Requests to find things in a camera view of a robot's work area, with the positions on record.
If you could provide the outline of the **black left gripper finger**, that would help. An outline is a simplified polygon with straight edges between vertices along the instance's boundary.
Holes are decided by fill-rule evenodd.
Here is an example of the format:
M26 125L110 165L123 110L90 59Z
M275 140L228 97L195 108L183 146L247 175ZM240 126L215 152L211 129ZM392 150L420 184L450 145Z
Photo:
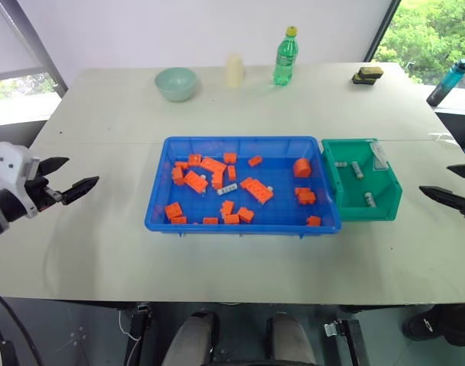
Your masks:
M58 169L69 161L68 157L49 157L39 162L39 176L47 176Z
M79 198L85 196L98 183L98 180L99 177L94 176L77 181L70 189L61 194L62 199L60 202L63 205L69 205L77 201Z

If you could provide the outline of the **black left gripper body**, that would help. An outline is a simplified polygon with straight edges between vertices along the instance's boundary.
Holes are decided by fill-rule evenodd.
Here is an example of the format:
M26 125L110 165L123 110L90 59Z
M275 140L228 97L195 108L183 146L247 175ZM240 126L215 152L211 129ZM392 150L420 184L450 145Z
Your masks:
M38 169L34 179L26 181L24 185L29 198L34 202L39 213L53 206L55 203L63 202L63 194L50 188L48 186L49 181L46 178L47 175L56 170L58 168L51 169L48 172Z

